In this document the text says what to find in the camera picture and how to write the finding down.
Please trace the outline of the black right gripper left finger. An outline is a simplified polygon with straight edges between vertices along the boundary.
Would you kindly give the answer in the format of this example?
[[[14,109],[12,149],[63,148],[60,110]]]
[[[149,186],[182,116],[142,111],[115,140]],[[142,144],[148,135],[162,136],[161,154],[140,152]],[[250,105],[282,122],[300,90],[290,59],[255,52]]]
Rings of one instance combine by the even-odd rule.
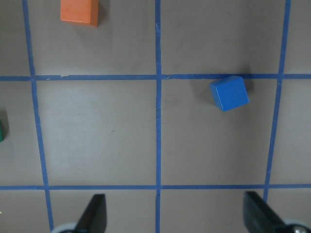
[[[77,222],[74,233],[104,233],[107,227],[105,194],[95,194]]]

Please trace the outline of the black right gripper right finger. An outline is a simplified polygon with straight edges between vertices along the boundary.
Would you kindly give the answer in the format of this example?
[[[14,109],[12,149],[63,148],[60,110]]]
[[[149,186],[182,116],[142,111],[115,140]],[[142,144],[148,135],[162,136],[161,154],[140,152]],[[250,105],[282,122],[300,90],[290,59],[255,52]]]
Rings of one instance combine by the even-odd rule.
[[[287,225],[255,192],[243,195],[243,223],[249,233],[287,233]]]

